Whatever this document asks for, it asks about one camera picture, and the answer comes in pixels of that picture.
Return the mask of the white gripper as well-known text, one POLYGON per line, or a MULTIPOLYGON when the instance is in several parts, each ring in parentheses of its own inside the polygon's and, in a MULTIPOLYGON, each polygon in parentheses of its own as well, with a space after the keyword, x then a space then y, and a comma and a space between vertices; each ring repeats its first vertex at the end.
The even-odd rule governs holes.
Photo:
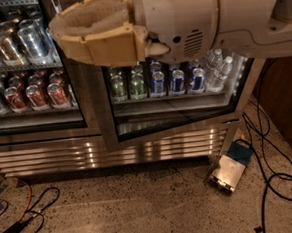
POLYGON ((52 32, 53 38, 69 59, 107 67, 134 65, 146 55, 167 64, 187 62, 214 43, 218 0, 132 0, 132 6, 139 26, 124 23, 86 36, 52 32))

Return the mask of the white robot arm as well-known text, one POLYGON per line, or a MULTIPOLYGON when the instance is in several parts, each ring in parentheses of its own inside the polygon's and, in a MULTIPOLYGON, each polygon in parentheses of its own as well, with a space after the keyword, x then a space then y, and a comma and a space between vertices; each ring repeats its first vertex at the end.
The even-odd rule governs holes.
POLYGON ((292 0, 82 0, 49 27, 68 58, 96 66, 187 62, 216 48, 292 55, 292 0))

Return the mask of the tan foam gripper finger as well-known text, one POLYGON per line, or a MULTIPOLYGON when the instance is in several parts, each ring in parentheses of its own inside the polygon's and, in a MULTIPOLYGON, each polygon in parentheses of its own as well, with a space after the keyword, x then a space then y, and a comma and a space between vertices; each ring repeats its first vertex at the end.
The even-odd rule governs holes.
POLYGON ((48 24, 52 38, 100 34, 130 21, 132 0, 82 0, 57 14, 48 24))

